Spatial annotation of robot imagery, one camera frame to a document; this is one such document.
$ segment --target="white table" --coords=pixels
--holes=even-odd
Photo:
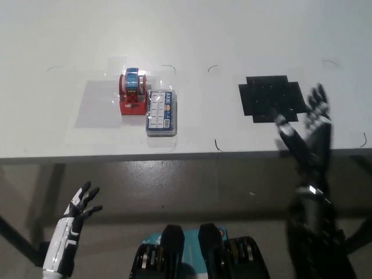
[[[226,156],[272,155],[284,148],[275,125],[244,116],[238,89],[269,75],[304,96],[323,83],[336,153],[370,153],[371,10],[368,0],[3,1],[0,162],[197,158],[218,152],[214,140]],[[176,137],[149,139],[144,117],[121,117],[129,66],[176,91]]]

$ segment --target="plastic packaging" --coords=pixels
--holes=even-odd
[[[173,90],[149,90],[146,133],[149,137],[177,134],[177,95]]]

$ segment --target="black tape marking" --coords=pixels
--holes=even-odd
[[[366,144],[367,144],[367,137],[366,137],[366,133],[363,133],[363,135],[364,135],[364,139],[366,140],[365,142],[364,142],[364,144],[361,146],[361,148],[363,147],[363,146],[365,146]]]
[[[217,67],[218,65],[213,65],[213,66],[211,66],[211,67],[209,67],[209,69],[208,69],[208,73],[209,73],[209,70],[211,69],[211,68],[213,68],[213,67]]]
[[[216,141],[216,139],[214,139],[214,145],[216,146],[216,148],[217,148],[218,151],[223,152],[223,151],[222,151],[221,149],[219,149],[219,147],[217,146],[217,141]]]

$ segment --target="label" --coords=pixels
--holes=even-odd
[[[126,77],[127,93],[137,95],[138,89],[138,69],[128,68]]]
[[[171,91],[150,92],[150,109],[148,116],[149,131],[170,131],[172,130],[172,98]]]

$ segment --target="red base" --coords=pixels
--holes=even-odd
[[[127,102],[126,92],[123,91],[123,82],[125,76],[122,74],[119,78],[119,96],[120,96],[120,112],[121,115],[145,115],[147,107],[147,92],[146,92],[146,76],[144,78],[144,94],[145,99],[142,102]]]
[[[145,115],[146,102],[128,103],[120,102],[121,115]]]

